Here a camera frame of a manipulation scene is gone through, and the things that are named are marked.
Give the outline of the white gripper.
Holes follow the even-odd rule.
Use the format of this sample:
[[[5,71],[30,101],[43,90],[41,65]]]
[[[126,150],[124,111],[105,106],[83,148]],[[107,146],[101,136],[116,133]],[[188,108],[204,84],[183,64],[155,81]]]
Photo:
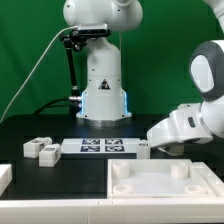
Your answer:
[[[151,148],[180,156],[184,154],[185,144],[206,144],[213,136],[203,121],[201,104],[194,103],[179,105],[147,132],[147,139]]]

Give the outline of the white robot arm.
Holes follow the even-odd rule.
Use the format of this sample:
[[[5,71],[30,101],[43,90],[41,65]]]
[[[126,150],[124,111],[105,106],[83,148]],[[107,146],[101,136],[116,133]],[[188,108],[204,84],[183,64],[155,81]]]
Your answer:
[[[77,117],[102,125],[129,118],[121,87],[121,54],[107,41],[112,31],[139,26],[143,11],[138,0],[66,0],[63,16],[71,28],[69,49],[87,50],[87,88]],[[200,44],[189,71],[203,101],[182,104],[147,132],[153,148],[194,142],[206,144],[224,138],[224,40]]]

